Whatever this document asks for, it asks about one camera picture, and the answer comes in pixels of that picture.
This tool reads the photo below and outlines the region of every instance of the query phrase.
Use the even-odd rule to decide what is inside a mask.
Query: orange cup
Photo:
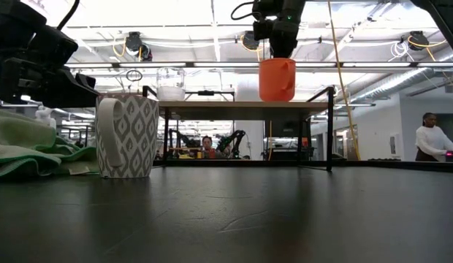
[[[271,58],[259,65],[259,97],[264,102],[289,102],[294,97],[296,62]]]

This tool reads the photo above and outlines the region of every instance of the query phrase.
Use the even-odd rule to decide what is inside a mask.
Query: green cloth
[[[0,110],[0,177],[95,172],[95,147],[78,148],[49,126]]]

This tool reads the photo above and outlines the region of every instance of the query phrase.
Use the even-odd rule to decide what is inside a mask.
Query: clear container
[[[156,71],[157,97],[161,101],[183,101],[186,72],[179,68],[160,68]]]

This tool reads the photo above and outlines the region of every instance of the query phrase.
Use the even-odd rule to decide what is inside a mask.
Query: ceiling duct
[[[453,59],[453,50],[448,47],[437,52],[438,61],[448,61]],[[387,97],[390,94],[409,88],[413,85],[425,81],[436,76],[436,71],[433,68],[414,69],[403,74],[393,74],[383,80],[370,85],[361,94],[357,94],[351,103],[357,103],[366,99],[380,99]]]

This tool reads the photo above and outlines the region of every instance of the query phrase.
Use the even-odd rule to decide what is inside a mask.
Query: dark tabletop
[[[0,183],[0,262],[453,262],[453,175],[179,167]]]

